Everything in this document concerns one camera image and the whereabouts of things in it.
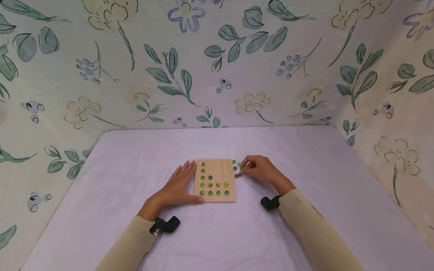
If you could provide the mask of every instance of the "left hand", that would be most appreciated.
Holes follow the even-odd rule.
[[[204,199],[201,196],[190,195],[185,191],[196,171],[196,167],[195,161],[191,163],[187,161],[182,167],[179,166],[173,172],[167,184],[146,200],[137,215],[145,220],[154,221],[161,209],[166,206],[184,203],[203,203]]]

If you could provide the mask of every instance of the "blue flower print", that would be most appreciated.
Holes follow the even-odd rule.
[[[192,32],[198,31],[199,21],[197,19],[202,18],[205,15],[205,10],[203,8],[192,7],[191,4],[193,2],[195,1],[191,0],[189,3],[188,0],[181,0],[181,4],[179,4],[179,0],[175,0],[177,7],[171,9],[167,14],[167,17],[171,22],[179,22],[179,28],[182,33],[187,32],[187,26]]]
[[[418,40],[425,31],[434,27],[434,0],[428,0],[423,12],[408,15],[402,23],[411,26],[407,38],[415,36],[414,39]]]

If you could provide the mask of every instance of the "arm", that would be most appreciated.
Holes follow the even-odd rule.
[[[175,170],[167,184],[146,200],[95,271],[136,271],[157,238],[149,229],[160,211],[169,205],[204,202],[202,197],[185,192],[196,167],[195,161],[187,161]]]
[[[267,157],[247,156],[241,166],[245,167],[244,174],[272,184],[282,196],[279,202],[283,218],[318,271],[364,271],[339,233]]]

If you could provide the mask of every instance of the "floral backdrop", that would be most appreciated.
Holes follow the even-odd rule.
[[[102,133],[332,125],[434,247],[434,0],[0,0],[0,271]]]

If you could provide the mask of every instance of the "right hand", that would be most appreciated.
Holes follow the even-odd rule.
[[[270,183],[281,196],[296,189],[293,183],[273,165],[268,157],[249,155],[242,161],[241,167],[244,167],[243,174]]]

